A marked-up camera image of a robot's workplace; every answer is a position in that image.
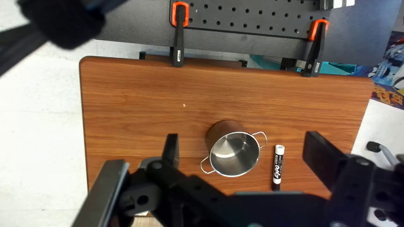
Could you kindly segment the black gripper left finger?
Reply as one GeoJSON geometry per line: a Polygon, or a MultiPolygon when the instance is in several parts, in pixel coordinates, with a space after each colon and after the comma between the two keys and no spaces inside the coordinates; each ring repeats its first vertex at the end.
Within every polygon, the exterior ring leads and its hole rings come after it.
{"type": "Polygon", "coordinates": [[[179,167],[179,142],[177,134],[166,135],[161,159],[174,168],[179,167]]]}

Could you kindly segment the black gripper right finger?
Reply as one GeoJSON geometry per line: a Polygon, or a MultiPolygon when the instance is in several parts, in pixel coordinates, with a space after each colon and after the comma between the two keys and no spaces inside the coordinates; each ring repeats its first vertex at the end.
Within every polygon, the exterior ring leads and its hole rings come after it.
{"type": "Polygon", "coordinates": [[[332,188],[348,157],[318,132],[307,132],[303,161],[327,188],[332,188]]]}

